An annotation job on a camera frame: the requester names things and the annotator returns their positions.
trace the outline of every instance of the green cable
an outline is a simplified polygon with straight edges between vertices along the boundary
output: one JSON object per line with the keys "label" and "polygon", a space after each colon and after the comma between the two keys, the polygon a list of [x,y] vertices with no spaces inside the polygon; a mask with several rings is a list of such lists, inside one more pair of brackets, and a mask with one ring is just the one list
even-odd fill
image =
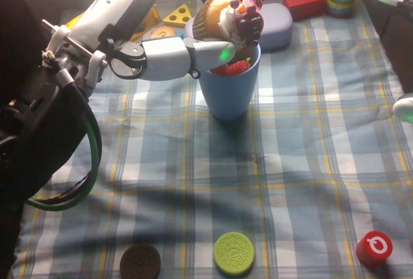
{"label": "green cable", "polygon": [[86,198],[89,195],[90,191],[93,189],[93,186],[95,185],[97,179],[97,172],[99,170],[99,151],[97,149],[96,134],[93,130],[92,124],[88,121],[86,117],[82,117],[82,122],[85,126],[86,133],[88,135],[90,145],[90,156],[92,159],[92,178],[90,179],[90,181],[88,181],[87,185],[85,186],[85,189],[83,189],[78,195],[73,197],[73,199],[64,201],[63,203],[49,205],[47,203],[37,201],[33,198],[29,198],[26,201],[28,205],[45,211],[63,211],[78,205],[80,202],[84,200],[84,198]]}

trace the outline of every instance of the checkered fabric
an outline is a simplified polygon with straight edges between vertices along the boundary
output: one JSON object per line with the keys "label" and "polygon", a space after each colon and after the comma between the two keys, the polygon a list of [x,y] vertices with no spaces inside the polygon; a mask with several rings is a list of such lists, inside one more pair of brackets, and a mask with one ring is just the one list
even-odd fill
{"label": "checkered fabric", "polygon": [[[291,45],[263,54],[237,123],[213,118],[190,76],[106,71],[90,98],[104,146],[96,186],[65,212],[25,207],[12,273],[120,278],[122,254],[146,242],[161,279],[225,278],[214,242],[237,231],[256,250],[248,278],[373,278],[356,245],[376,229],[393,241],[393,278],[413,278],[413,126],[392,117],[400,95],[360,0],[352,19],[294,23]],[[89,156],[82,142],[43,197],[82,177]]]}

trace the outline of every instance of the red strawberry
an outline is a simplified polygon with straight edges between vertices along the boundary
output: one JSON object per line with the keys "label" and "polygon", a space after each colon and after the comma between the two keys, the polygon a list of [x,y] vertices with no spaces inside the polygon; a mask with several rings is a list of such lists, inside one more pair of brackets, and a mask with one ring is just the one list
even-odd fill
{"label": "red strawberry", "polygon": [[222,65],[217,68],[211,69],[213,74],[219,74],[220,76],[225,76],[227,74],[227,65]]}
{"label": "red strawberry", "polygon": [[229,65],[227,67],[227,75],[235,76],[236,74],[242,74],[250,68],[247,61],[237,61],[235,64]]}

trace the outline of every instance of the red rectangular block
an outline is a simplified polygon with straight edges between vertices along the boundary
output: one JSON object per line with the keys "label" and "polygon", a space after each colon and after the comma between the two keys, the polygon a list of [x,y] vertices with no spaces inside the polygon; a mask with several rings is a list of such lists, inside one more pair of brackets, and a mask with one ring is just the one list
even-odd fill
{"label": "red rectangular block", "polygon": [[291,13],[293,21],[318,16],[325,11],[327,0],[283,0]]}

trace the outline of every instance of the red cylinder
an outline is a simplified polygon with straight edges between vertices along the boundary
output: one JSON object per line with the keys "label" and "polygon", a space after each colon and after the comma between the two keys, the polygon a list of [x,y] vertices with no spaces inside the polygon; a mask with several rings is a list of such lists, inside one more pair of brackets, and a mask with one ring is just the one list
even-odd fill
{"label": "red cylinder", "polygon": [[357,258],[365,267],[374,267],[383,263],[392,251],[392,241],[380,231],[368,232],[356,247]]}

